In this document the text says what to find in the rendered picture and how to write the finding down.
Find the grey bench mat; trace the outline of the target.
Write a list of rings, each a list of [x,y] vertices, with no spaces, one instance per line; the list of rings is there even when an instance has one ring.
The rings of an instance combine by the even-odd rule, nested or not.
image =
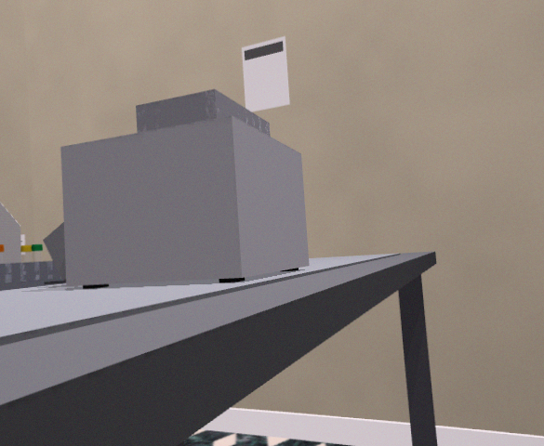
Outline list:
[[[245,277],[241,282],[134,282],[93,289],[63,283],[4,290],[0,291],[0,346],[390,256],[309,258],[310,265],[299,270]]]

